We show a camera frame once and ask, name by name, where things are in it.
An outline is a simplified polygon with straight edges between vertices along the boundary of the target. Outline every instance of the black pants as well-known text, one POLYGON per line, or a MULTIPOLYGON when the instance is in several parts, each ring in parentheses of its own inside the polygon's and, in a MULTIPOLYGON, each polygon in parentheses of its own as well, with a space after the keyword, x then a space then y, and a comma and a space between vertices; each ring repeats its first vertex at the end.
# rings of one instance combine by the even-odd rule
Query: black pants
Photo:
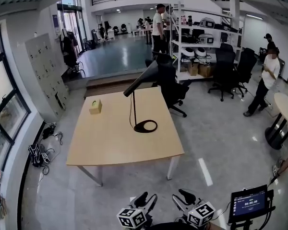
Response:
POLYGON ((268 93, 268 89, 264 84, 264 80, 261 79, 259 84, 258 84, 256 96, 255 96, 253 102, 249 105, 249 113, 253 114, 259 105, 262 107, 266 106, 266 103, 264 101, 264 97, 267 93, 268 93))
MULTIPOLYGON (((171 40, 171 35, 170 35, 170 31, 169 30, 165 30, 165 37, 166 37, 166 48, 165 48, 165 52, 167 54, 169 54, 169 43, 171 40)), ((176 38, 176 32, 174 30, 172 30, 172 40, 175 40, 176 38)))
POLYGON ((161 40, 160 36, 153 35, 154 39, 154 49, 153 51, 161 53, 165 53, 165 37, 163 36, 163 40, 161 40))

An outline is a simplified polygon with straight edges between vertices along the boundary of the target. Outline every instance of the floor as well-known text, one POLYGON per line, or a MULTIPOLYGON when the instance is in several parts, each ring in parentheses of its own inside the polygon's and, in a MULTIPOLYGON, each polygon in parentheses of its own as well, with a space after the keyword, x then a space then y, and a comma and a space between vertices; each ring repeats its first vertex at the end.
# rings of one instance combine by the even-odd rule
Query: floor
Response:
POLYGON ((84 78, 90 80, 116 73, 134 72, 146 68, 145 60, 151 57, 151 45, 146 44, 145 36, 120 34, 115 40, 104 41, 96 49, 86 51, 78 58, 78 62, 83 63, 85 74, 80 72, 72 79, 64 76, 63 80, 73 82, 84 78))
MULTIPOLYGON (((120 43, 114 42, 113 46, 116 44, 119 48, 120 43)), ((61 148, 49 174, 43 177, 41 169, 29 167, 22 203, 22 229, 121 229, 116 214, 128 204, 130 197, 144 191, 158 195, 151 212, 154 224, 173 221, 181 216, 171 200, 179 188, 190 189, 197 197, 210 201, 219 214, 225 210, 232 192, 268 184, 272 165, 280 156, 288 155, 288 144, 277 151, 264 138, 264 130, 274 120, 273 104, 252 117, 242 115, 256 91, 257 74, 255 71, 247 84, 249 92, 244 98, 235 94, 232 100, 225 95, 224 102, 220 102, 218 91, 207 93, 211 82, 190 85, 181 107, 188 117, 171 111, 185 155, 170 181, 166 180, 168 160, 105 167, 103 187, 97 187, 78 168, 67 167, 69 144, 85 90, 72 91, 67 111, 56 128, 56 132, 64 134, 63 145, 60 147, 54 137, 42 141, 47 149, 54 148, 56 154, 61 148), (205 179, 199 159, 204 160, 212 183, 205 179)), ((277 91, 288 93, 288 85, 278 80, 269 94, 273 96, 277 91)), ((265 229, 288 230, 288 170, 269 189, 274 189, 276 210, 265 229)), ((229 229, 227 220, 228 211, 214 222, 229 229)), ((263 217, 255 219, 251 229, 259 228, 263 221, 263 217)))

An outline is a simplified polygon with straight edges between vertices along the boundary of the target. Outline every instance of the ceiling light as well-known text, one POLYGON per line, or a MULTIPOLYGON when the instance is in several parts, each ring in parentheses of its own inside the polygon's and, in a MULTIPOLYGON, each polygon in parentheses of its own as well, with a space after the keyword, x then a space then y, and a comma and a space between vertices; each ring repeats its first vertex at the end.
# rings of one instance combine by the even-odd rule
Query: ceiling light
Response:
POLYGON ((249 17, 252 17, 252 18, 255 18, 255 19, 258 19, 258 20, 263 20, 263 18, 261 18, 261 17, 257 17, 257 16, 250 15, 250 14, 246 14, 246 16, 249 16, 249 17))

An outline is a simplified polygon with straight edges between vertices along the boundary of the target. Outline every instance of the desk lamp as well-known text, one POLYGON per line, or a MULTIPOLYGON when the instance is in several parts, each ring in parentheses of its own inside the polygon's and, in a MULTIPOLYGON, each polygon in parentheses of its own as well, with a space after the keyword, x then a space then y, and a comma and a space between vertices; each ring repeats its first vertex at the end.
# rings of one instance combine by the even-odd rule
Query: desk lamp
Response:
POLYGON ((139 133, 151 133, 154 132, 158 125, 154 120, 145 120, 140 123, 136 123, 136 113, 135 113, 135 98, 134 98, 134 91, 140 86, 141 83, 144 82, 154 82, 157 80, 158 76, 158 63, 154 60, 150 66, 146 69, 145 72, 143 72, 138 79, 136 79, 132 85, 128 87, 128 89, 125 90, 124 95, 128 97, 129 95, 133 95, 133 110, 134 110, 134 122, 135 125, 133 127, 134 131, 139 132, 139 133), (146 123, 154 123, 156 127, 154 129, 145 129, 144 125, 146 123))

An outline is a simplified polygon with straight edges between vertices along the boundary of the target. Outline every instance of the lamp base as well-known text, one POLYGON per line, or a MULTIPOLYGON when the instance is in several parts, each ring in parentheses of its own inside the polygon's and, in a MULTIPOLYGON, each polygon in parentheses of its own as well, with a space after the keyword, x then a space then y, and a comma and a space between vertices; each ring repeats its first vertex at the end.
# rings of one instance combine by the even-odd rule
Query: lamp base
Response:
POLYGON ((157 128, 158 128, 158 124, 154 120, 145 120, 136 124, 133 129, 134 131, 139 132, 139 133, 151 133, 151 132, 154 132, 157 128), (154 129, 145 129, 144 125, 149 122, 154 123, 156 127, 154 129))

